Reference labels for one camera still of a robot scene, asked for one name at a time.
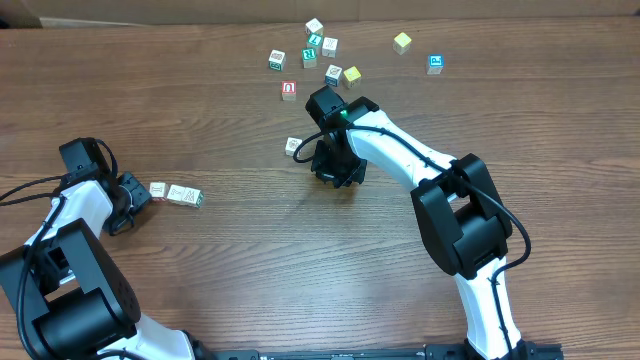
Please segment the white red edged block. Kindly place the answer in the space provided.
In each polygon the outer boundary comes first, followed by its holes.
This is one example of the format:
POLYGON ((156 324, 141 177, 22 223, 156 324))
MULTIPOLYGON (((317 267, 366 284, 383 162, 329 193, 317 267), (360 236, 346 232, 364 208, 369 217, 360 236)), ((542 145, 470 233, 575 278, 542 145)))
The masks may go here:
POLYGON ((164 202, 167 200, 169 186, 164 182, 151 182, 149 184, 149 193, 151 200, 154 202, 164 202))

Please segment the white blue edged block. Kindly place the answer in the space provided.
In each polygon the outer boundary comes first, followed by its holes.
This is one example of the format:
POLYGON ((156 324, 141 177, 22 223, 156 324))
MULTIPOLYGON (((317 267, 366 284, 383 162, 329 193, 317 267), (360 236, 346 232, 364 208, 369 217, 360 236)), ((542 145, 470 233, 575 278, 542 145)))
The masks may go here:
POLYGON ((183 204, 182 198, 183 198, 184 192, 185 192, 184 187, 180 185, 172 184, 169 187, 166 199, 171 203, 182 205, 183 204))

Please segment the white zigzag picture block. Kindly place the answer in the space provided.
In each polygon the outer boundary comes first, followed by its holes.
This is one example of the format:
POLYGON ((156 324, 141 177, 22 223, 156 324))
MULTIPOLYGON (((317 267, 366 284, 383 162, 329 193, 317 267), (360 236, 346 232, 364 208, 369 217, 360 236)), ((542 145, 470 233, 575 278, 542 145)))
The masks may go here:
POLYGON ((181 198, 181 202, 184 205, 200 208, 204 201, 204 194, 201 190, 195 188, 185 187, 181 198))

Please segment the red letter U block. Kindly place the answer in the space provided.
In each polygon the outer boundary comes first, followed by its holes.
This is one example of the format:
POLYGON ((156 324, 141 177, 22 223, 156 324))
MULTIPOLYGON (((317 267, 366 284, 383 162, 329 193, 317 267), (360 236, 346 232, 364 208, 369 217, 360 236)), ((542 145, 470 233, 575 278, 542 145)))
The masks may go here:
POLYGON ((295 81, 283 81, 281 83, 281 97, 283 101, 296 100, 297 85, 295 81))

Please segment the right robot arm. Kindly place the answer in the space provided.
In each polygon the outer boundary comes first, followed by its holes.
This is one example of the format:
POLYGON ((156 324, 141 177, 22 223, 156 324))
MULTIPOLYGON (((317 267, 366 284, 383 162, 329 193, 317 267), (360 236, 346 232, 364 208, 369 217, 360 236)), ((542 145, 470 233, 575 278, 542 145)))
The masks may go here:
POLYGON ((351 103, 325 86, 305 105, 319 127, 311 170, 334 187, 362 183, 374 164, 410 194, 421 239, 454 277, 467 318, 471 358, 519 359, 524 342, 512 319, 504 273, 507 240, 521 222, 503 205, 485 163, 442 154, 401 130, 366 97, 351 103))

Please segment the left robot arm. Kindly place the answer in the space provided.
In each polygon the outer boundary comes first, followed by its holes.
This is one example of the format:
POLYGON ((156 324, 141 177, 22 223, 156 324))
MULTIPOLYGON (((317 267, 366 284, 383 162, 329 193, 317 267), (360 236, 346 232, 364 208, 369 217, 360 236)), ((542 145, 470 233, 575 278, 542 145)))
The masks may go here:
POLYGON ((33 359, 207 359, 188 333, 142 314, 99 241, 133 228, 150 201, 99 139, 59 148, 67 172, 48 193, 51 210, 25 244, 1 257, 1 286, 33 359))

